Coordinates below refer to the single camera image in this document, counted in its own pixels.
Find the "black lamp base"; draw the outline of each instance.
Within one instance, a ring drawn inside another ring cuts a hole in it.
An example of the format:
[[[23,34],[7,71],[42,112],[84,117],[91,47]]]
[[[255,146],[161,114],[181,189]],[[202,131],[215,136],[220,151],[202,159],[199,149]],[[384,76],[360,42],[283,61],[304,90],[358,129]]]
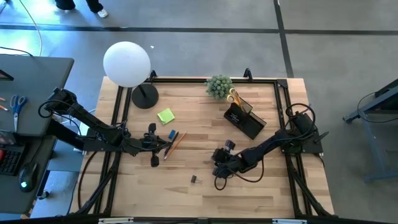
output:
[[[141,84],[131,93],[131,100],[140,109],[148,109],[156,105],[159,93],[151,84]]]

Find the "floor stripe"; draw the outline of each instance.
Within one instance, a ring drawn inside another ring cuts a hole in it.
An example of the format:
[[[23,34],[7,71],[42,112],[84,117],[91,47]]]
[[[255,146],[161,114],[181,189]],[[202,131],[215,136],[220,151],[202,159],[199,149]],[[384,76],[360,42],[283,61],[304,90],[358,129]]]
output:
[[[276,19],[278,22],[280,44],[282,45],[282,53],[284,56],[287,78],[294,78],[292,62],[290,61],[289,48],[287,47],[284,22],[282,19],[282,13],[280,11],[278,0],[274,0],[274,6],[275,6]]]
[[[7,30],[36,30],[30,25],[0,25]],[[240,34],[277,34],[278,29],[245,29],[245,28],[173,28],[173,27],[90,27],[39,25],[46,31],[89,31],[89,32],[196,32],[196,33],[240,33]]]
[[[307,35],[398,35],[398,30],[300,30],[286,29],[285,34]]]
[[[44,31],[92,31],[92,32],[214,32],[214,33],[247,33],[247,34],[278,34],[279,29],[252,28],[178,28],[178,27],[95,27],[95,26],[64,26],[39,25]],[[0,24],[5,30],[36,30],[33,25]],[[307,35],[398,35],[398,30],[306,30],[284,29],[285,34]]]

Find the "black pen holder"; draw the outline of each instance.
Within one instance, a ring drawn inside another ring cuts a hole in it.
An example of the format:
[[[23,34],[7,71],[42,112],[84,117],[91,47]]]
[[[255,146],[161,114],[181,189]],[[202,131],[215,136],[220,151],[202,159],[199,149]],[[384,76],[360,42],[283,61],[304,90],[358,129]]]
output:
[[[224,118],[239,128],[249,138],[254,139],[267,123],[251,111],[253,107],[249,103],[242,98],[240,100],[242,108],[236,103],[231,103],[231,106],[224,114]]]

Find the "white globe lamp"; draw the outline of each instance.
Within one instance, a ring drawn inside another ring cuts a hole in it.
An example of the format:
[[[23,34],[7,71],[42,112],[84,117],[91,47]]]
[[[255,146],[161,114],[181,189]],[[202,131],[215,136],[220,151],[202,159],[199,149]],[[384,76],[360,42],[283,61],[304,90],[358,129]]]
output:
[[[112,45],[104,56],[105,74],[112,82],[122,87],[137,87],[132,91],[132,102],[141,109],[156,105],[159,94],[156,87],[142,84],[150,75],[150,60],[147,52],[132,42]]]

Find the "concrete floor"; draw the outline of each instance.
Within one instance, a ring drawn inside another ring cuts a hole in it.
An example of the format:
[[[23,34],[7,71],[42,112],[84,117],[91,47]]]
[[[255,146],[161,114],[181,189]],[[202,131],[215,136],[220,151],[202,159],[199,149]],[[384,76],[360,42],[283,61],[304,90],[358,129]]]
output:
[[[56,11],[50,0],[24,2],[38,23],[57,26],[278,28],[273,0],[102,0],[109,12],[106,19],[92,14],[84,1],[76,1],[78,11],[70,12]],[[398,2],[393,0],[279,2],[286,29],[398,29]],[[13,0],[0,14],[1,24],[26,25],[31,21],[19,2]],[[75,59],[66,88],[75,92],[88,110],[96,105],[105,75],[103,55],[110,45],[122,40],[141,45],[158,75],[222,73],[235,77],[250,67],[255,77],[286,77],[279,34],[43,31],[42,35],[43,56]],[[33,30],[0,30],[0,45],[32,54],[39,51]],[[341,118],[355,110],[362,96],[398,77],[398,36],[289,34],[287,45],[294,77],[305,79],[308,97],[317,113],[317,126],[321,132],[330,131],[323,148],[336,214],[397,222],[398,179],[363,182],[363,176],[374,167],[369,144],[360,121],[345,124]],[[386,130],[397,124],[375,127],[383,146],[396,146],[395,139],[383,136],[388,136]],[[33,217],[67,212],[66,198],[72,196],[74,185],[54,189],[51,182],[61,179],[74,180],[70,174],[54,172],[48,190],[63,196],[60,200],[56,195],[39,201],[42,205],[35,207]],[[46,212],[45,206],[55,209]]]

